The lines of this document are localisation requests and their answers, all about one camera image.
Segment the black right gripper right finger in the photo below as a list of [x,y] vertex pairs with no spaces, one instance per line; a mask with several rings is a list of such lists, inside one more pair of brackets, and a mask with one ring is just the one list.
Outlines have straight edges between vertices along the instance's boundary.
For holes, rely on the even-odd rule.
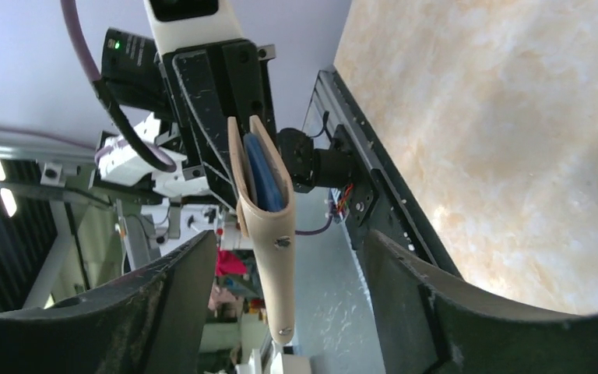
[[388,373],[598,373],[598,314],[491,294],[378,231],[363,268]]

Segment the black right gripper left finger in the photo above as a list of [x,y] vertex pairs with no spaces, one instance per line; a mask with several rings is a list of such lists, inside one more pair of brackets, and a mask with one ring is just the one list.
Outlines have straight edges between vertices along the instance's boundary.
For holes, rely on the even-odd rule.
[[194,373],[216,265],[204,231],[47,309],[0,313],[0,373]]

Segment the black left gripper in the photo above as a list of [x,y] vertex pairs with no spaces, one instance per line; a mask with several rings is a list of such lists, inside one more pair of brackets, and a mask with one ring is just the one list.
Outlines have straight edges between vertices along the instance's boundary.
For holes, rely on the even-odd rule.
[[258,46],[247,39],[182,48],[162,55],[160,72],[189,154],[205,169],[210,192],[230,208],[237,203],[227,137],[227,120],[249,131],[258,115],[271,137],[276,121],[268,63],[273,44]]

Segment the blue credit card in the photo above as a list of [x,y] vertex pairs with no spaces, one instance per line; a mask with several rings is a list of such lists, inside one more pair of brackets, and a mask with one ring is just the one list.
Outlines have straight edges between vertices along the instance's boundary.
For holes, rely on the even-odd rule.
[[266,160],[260,139],[249,133],[244,136],[244,150],[251,166],[257,206],[267,212],[280,212],[285,202],[280,188],[273,177],[272,169]]

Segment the beige leather card holder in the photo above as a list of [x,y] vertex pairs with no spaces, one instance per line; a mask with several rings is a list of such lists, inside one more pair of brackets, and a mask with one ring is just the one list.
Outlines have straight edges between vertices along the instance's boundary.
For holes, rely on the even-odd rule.
[[251,134],[261,148],[261,156],[270,168],[271,181],[280,192],[281,209],[273,212],[262,207],[262,184],[253,178],[252,152],[244,148],[237,119],[227,119],[227,139],[232,178],[237,189],[237,221],[243,236],[252,241],[268,326],[272,339],[285,345],[291,342],[295,327],[295,228],[296,206],[289,172],[261,119],[249,117]]

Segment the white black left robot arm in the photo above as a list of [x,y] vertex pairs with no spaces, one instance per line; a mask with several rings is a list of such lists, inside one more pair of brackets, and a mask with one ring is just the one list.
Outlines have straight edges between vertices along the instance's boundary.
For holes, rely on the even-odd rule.
[[100,179],[129,189],[147,180],[152,193],[181,199],[202,178],[245,238],[263,216],[289,210],[296,192],[349,193],[356,164],[340,134],[320,149],[276,127],[272,56],[244,38],[161,54],[151,38],[110,28],[94,88],[120,135],[95,153]]

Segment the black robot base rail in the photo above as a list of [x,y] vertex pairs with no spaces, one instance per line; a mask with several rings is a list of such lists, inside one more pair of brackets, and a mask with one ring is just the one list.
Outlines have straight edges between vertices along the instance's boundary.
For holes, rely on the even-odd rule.
[[455,277],[461,273],[335,68],[318,72],[310,107],[327,121],[329,148],[352,160],[345,230],[368,291],[386,372],[454,373],[433,293],[406,265],[417,257]]

